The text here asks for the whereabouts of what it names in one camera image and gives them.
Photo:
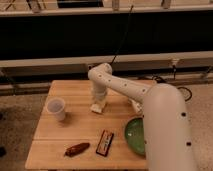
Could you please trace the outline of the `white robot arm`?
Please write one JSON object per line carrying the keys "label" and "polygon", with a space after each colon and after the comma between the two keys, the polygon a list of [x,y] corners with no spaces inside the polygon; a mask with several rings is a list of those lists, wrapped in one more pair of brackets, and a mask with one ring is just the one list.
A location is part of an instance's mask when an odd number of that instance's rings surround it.
{"label": "white robot arm", "polygon": [[149,171],[198,171],[185,99],[173,85],[149,85],[112,75],[108,63],[88,71],[94,100],[110,88],[142,105]]}

